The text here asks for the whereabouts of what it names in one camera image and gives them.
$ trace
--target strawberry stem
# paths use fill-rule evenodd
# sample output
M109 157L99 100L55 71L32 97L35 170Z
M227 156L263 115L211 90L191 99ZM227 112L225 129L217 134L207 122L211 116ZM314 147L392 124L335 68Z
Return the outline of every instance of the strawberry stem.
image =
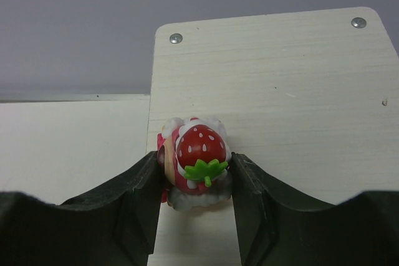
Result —
M211 185L212 185L211 178L206 176L205 177L205 186L206 187L211 187Z

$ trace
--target gray wall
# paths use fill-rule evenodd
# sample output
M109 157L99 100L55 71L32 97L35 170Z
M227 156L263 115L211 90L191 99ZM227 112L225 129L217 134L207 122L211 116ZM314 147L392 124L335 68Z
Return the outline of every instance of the gray wall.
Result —
M171 22L368 6L399 49L399 0L0 0L0 93L149 93Z

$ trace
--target red strawberry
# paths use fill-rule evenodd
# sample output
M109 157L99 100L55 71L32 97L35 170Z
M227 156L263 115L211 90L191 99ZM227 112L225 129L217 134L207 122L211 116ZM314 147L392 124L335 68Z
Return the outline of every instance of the red strawberry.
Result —
M222 137L206 125L190 128L181 137L176 153L183 169L187 165L194 166L197 159L206 163L214 159L219 162L226 160L226 147Z

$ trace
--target toy figure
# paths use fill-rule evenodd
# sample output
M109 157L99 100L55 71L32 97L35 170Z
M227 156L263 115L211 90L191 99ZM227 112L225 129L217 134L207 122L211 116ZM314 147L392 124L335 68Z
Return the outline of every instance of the toy figure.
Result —
M231 196L226 130L217 118L172 118L158 134L158 162L168 186L163 202L179 211Z

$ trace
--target light wood panel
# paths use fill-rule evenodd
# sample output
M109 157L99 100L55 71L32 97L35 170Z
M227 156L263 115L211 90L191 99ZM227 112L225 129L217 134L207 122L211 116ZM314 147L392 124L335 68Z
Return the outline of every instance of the light wood panel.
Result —
M367 26L352 27L354 17ZM175 32L182 43L169 42ZM156 32L147 151L167 119L213 115L233 151L311 196L336 204L364 189L399 189L398 75L395 49L366 7L168 24ZM235 231L231 208L210 215L190 231L201 244L190 265L222 246L208 231ZM163 227L171 217L183 216L163 207L150 265L166 258L167 238L189 234ZM228 247L237 249L236 237ZM178 265L190 248L162 265Z

